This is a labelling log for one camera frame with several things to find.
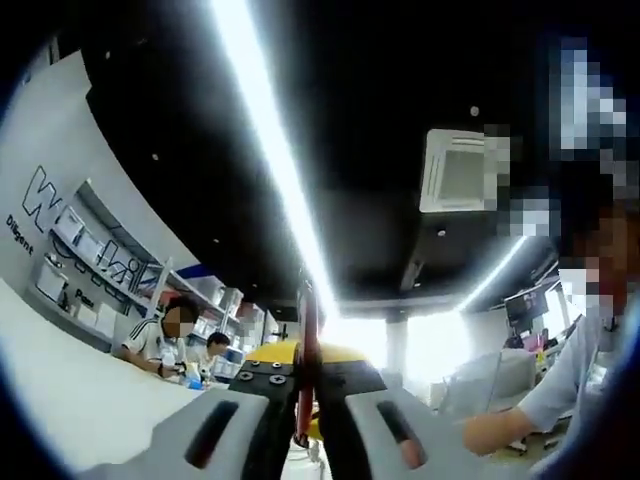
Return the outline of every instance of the man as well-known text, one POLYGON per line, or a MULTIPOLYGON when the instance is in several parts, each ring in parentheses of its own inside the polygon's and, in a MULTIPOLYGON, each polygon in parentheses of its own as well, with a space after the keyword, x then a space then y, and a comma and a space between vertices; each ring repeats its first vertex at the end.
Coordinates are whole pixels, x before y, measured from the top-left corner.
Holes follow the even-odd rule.
POLYGON ((200 316, 197 304, 189 297, 171 299, 162 320, 143 320, 122 342, 118 357, 163 378, 177 375, 186 365, 183 338, 193 331, 200 316))
POLYGON ((191 360, 198 363, 198 371, 201 376, 209 377, 209 372, 211 371, 211 367, 213 367, 216 356, 224 355, 230 344, 231 340, 229 340, 229 337, 222 332, 215 332, 207 338, 206 348, 191 350, 191 360))
POLYGON ((472 452, 489 454, 533 431, 550 429, 560 415, 572 408, 569 434, 575 433, 579 423, 590 418, 598 405, 604 382, 592 391, 593 365, 600 358, 603 342, 615 335, 630 293, 628 286, 640 274, 640 214, 637 206, 614 201, 594 213, 595 222, 574 222, 571 230, 563 228, 573 233, 566 235, 570 243, 567 245, 565 238, 563 243, 569 247, 573 263, 579 260, 584 265, 589 287, 597 284, 599 308, 588 309, 554 366, 518 407, 466 422, 464 441, 472 452))

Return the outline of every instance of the desk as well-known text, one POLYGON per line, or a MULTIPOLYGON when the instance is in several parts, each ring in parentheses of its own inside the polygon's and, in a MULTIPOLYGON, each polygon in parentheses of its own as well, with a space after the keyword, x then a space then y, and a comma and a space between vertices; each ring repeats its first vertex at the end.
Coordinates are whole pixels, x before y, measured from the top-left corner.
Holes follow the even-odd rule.
POLYGON ((165 382, 76 340, 0 278, 0 359, 41 438, 72 470, 121 463, 201 392, 165 382))

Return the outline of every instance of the computer monitor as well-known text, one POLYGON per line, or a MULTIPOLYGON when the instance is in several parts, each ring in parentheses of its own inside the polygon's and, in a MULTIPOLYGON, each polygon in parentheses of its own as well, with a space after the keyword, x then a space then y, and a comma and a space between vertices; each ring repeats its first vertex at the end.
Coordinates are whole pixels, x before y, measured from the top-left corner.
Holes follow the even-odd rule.
POLYGON ((509 326, 516 334, 532 330, 533 319, 549 311, 545 293, 544 288, 539 287, 504 299, 509 326))

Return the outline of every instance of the gray plastic part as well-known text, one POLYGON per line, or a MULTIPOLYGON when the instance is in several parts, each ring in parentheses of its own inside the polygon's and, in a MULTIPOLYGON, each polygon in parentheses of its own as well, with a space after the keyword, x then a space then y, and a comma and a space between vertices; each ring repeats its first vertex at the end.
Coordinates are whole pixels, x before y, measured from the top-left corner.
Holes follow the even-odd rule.
POLYGON ((265 397, 210 390, 158 424, 147 450, 120 465, 103 464, 79 474, 83 480, 240 479, 249 443, 267 407, 265 397), (185 460, 198 430, 220 402, 238 405, 204 469, 185 460))
POLYGON ((399 388, 350 395, 346 398, 351 415, 360 431, 374 480, 449 480, 529 478, 522 465, 492 463, 469 452, 462 442, 462 427, 435 415, 429 407, 399 388), (378 405, 393 402, 421 443, 427 461, 410 470, 402 458, 378 405))

